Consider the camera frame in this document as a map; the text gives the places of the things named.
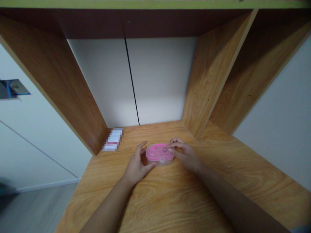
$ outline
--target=pink handle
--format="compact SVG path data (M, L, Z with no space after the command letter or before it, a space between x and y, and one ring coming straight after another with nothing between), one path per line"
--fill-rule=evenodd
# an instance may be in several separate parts
M156 146L159 146L159 145L163 145L164 147L166 147L166 144L164 144L164 143L160 143L160 144L155 144L154 146L153 146L153 150L156 150Z

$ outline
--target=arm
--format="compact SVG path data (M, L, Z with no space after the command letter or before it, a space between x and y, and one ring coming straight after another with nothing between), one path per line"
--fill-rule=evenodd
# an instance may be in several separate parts
M174 150L175 147L180 148L182 153ZM180 138L174 138L167 148L203 181L236 232L289 232L282 224L198 159L189 144L184 143Z
M131 189L156 165L156 163L151 163L143 166L141 162L141 155L145 152L145 149L142 149L142 147L146 143L145 141L137 146L136 152L132 155L124 175L86 222L80 233L115 231Z

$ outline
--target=white cabinet door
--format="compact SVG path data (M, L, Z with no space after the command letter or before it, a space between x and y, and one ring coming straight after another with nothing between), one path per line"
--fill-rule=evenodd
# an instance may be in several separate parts
M76 179L0 122L0 182L16 189Z
M107 126L138 125L124 39L68 42Z
M19 79L31 93L16 99L0 100L0 120L75 176L81 177L91 153L2 45L0 78Z
M127 39L141 125L181 119L196 41Z

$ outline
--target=wooden side panel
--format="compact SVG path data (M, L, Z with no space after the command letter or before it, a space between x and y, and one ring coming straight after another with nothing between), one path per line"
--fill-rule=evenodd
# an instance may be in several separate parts
M182 122L199 139L257 14L253 10L198 38Z
M210 120L231 135L311 30L309 18L251 29Z
M0 43L96 155L107 126L67 40L5 17L0 35Z

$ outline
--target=pink plastic box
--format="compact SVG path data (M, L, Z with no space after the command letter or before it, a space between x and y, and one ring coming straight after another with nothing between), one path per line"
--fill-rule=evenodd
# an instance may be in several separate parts
M173 162L174 155L172 155L165 147L168 144L152 144L146 149L146 157L148 159L148 164L152 162L157 162L157 166L170 165Z

